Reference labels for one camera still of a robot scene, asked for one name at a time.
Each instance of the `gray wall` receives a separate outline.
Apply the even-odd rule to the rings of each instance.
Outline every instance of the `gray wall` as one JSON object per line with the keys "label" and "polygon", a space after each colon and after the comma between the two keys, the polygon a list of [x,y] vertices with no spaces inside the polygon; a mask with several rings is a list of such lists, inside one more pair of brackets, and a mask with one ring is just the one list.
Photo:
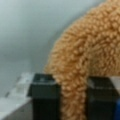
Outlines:
{"label": "gray wall", "polygon": [[63,30],[102,1],[0,0],[0,96],[22,72],[42,72]]}

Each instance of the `white background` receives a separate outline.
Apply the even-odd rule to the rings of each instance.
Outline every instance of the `white background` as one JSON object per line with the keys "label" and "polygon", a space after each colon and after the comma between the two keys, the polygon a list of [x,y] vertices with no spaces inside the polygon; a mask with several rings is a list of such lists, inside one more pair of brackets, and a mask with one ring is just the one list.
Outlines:
{"label": "white background", "polygon": [[63,30],[104,0],[0,0],[0,96],[23,72],[42,72]]}

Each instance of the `blurry background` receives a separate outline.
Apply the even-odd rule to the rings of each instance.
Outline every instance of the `blurry background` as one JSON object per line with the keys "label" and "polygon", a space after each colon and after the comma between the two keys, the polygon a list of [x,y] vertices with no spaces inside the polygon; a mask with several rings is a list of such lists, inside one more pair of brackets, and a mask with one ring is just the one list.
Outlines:
{"label": "blurry background", "polygon": [[42,72],[65,28],[105,0],[0,0],[0,96],[23,72]]}

